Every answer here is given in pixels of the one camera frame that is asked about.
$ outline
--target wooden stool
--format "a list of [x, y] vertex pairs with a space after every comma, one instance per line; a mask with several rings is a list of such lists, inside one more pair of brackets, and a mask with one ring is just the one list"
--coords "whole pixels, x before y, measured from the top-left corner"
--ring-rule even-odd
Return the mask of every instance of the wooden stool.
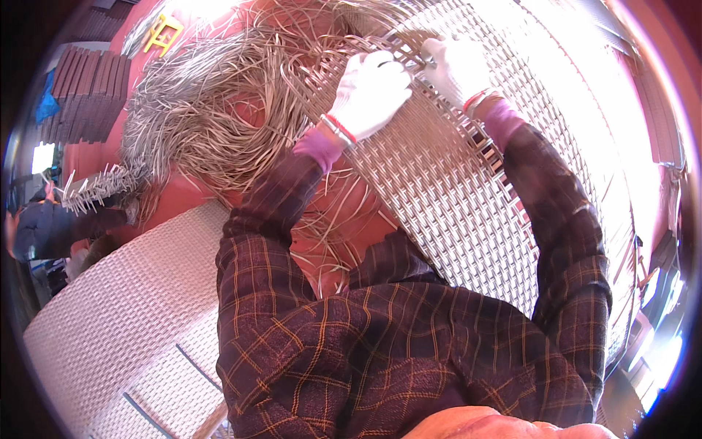
[[[161, 35], [161, 32], [166, 29], [166, 27], [170, 27], [171, 29], [175, 30], [175, 33], [173, 33], [173, 36], [169, 36], [167, 34]], [[166, 17], [164, 14], [159, 15], [159, 19], [156, 20], [153, 26], [151, 26], [151, 29], [149, 29], [149, 34], [151, 34], [151, 37], [149, 38], [149, 42], [146, 43], [146, 47], [144, 48], [144, 53], [149, 51], [149, 48], [151, 48], [152, 44], [156, 44], [157, 46], [161, 46], [164, 49], [161, 51], [161, 55], [159, 55], [159, 58], [162, 58], [164, 55], [166, 55], [166, 52], [171, 48], [171, 45], [173, 42], [178, 38], [178, 35], [183, 31], [185, 26], [183, 26], [178, 20], [176, 20], [173, 17]], [[149, 34], [146, 34], [144, 36], [144, 39], [149, 37]]]

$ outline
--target purple sleeve cuff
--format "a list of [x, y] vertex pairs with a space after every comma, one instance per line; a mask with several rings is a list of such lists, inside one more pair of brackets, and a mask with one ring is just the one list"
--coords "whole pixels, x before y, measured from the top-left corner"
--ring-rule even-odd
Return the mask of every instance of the purple sleeve cuff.
[[497, 100], [484, 118], [485, 131], [492, 137], [495, 146], [504, 154], [512, 134], [526, 122], [506, 99]]
[[293, 146], [293, 154], [307, 155], [313, 158], [322, 168], [324, 175], [331, 171], [331, 165], [339, 160], [342, 152], [342, 149], [315, 127], [308, 129]]

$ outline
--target white cotton glove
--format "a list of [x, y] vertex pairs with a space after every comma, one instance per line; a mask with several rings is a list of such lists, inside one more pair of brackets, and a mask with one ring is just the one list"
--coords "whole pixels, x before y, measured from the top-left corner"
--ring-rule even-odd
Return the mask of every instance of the white cotton glove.
[[388, 51], [354, 55], [348, 60], [328, 115], [356, 140], [369, 137], [412, 95], [407, 88], [411, 80], [411, 74]]
[[467, 39], [429, 38], [422, 44], [424, 75], [456, 108], [490, 87], [490, 76], [482, 47]]

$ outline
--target person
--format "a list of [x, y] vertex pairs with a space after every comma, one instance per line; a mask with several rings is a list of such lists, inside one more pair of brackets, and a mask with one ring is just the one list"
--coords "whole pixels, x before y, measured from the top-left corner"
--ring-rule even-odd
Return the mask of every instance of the person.
[[531, 319], [447, 285], [404, 232], [322, 300], [291, 228], [345, 148], [382, 129], [413, 80], [387, 51], [351, 57], [336, 100], [232, 210], [216, 256], [217, 371], [237, 437], [613, 438], [592, 424], [611, 292], [597, 214], [542, 135], [489, 88], [479, 48], [428, 39], [425, 78], [485, 123], [531, 218]]
[[53, 182], [47, 183], [45, 199], [27, 203], [14, 216], [6, 214], [7, 251], [19, 262], [68, 258], [76, 241], [135, 222], [136, 200], [126, 210], [99, 206], [76, 215], [56, 202], [54, 189]]

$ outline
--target plaid shirt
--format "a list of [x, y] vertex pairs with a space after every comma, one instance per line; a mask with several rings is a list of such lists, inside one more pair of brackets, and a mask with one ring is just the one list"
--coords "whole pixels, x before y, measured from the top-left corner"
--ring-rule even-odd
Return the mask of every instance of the plaid shirt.
[[216, 259], [217, 370], [234, 434], [401, 436], [460, 405], [593, 421], [611, 307], [595, 209], [530, 126], [508, 143], [505, 169], [541, 250], [531, 319], [444, 284], [402, 232], [368, 249], [348, 292], [316, 300], [289, 247], [322, 170], [290, 155], [259, 181]]

